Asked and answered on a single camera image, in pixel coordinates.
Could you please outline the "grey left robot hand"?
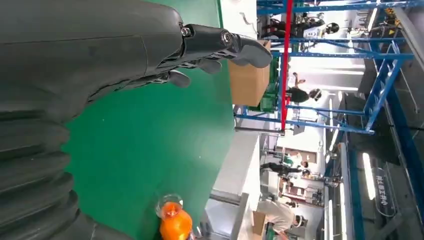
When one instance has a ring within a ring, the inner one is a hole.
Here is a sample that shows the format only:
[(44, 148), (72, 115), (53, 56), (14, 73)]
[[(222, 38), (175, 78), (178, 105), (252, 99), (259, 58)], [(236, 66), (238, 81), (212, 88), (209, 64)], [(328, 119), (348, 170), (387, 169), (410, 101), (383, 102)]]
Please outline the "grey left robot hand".
[(167, 5), (142, 0), (3, 0), (0, 117), (66, 122), (110, 92), (213, 74), (220, 59), (267, 67), (270, 51), (226, 29), (184, 24)]

